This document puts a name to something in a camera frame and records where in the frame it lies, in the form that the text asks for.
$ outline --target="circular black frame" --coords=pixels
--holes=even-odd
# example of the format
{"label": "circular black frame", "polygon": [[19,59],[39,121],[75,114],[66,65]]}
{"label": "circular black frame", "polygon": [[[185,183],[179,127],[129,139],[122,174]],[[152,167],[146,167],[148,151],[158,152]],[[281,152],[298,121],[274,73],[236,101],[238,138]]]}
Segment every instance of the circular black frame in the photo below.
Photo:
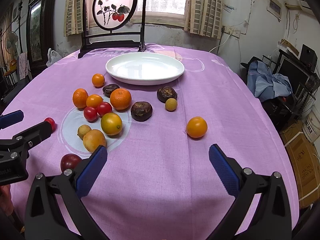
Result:
{"label": "circular black frame", "polygon": [[138,4],[138,0],[133,0],[132,2],[132,8],[129,12],[129,15],[127,16],[127,18],[120,24],[118,25],[117,27],[114,27],[114,28],[106,28],[106,27],[103,27],[102,25],[100,25],[96,19],[96,15],[95,15],[95,11],[94,11],[94,7],[95,7],[95,4],[96,4],[96,1],[97,0],[93,0],[93,3],[92,3],[92,15],[93,15],[93,19],[95,21],[95,23],[98,25],[98,27],[100,27],[101,29],[105,30],[105,31],[114,31],[114,30],[117,30],[117,29],[120,29],[121,27],[123,27],[125,24],[127,24],[130,19],[132,18],[136,8],[137,8],[137,4]]}

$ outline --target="black speaker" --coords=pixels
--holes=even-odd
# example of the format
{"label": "black speaker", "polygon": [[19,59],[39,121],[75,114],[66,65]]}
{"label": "black speaker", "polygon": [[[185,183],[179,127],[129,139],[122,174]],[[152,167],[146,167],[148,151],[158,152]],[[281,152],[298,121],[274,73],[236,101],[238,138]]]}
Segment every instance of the black speaker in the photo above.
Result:
{"label": "black speaker", "polygon": [[310,49],[308,46],[302,46],[300,61],[311,68],[311,71],[314,72],[316,69],[316,64],[318,57],[313,49]]}

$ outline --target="blue cloth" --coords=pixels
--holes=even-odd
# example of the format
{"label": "blue cloth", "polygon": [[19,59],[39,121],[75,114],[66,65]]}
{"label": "blue cloth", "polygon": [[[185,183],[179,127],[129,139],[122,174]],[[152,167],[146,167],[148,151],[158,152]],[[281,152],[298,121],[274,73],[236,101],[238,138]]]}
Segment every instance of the blue cloth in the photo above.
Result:
{"label": "blue cloth", "polygon": [[261,61],[249,66],[247,87],[260,102],[292,94],[289,79],[281,74],[272,74],[271,69]]}

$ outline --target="fan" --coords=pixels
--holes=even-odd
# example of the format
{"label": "fan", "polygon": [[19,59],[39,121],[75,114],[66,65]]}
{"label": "fan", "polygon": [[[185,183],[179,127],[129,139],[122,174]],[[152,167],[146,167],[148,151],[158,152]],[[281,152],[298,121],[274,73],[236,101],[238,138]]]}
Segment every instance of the fan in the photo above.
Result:
{"label": "fan", "polygon": [[8,53],[15,54],[17,51],[18,36],[15,32],[9,32],[5,38],[5,48]]}

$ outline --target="human hand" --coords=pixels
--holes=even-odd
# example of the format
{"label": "human hand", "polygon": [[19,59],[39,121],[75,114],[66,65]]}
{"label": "human hand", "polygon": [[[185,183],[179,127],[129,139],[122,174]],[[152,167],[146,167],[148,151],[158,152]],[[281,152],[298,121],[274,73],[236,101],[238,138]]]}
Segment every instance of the human hand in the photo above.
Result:
{"label": "human hand", "polygon": [[7,216],[10,216],[13,212],[10,185],[0,186],[0,208]]}

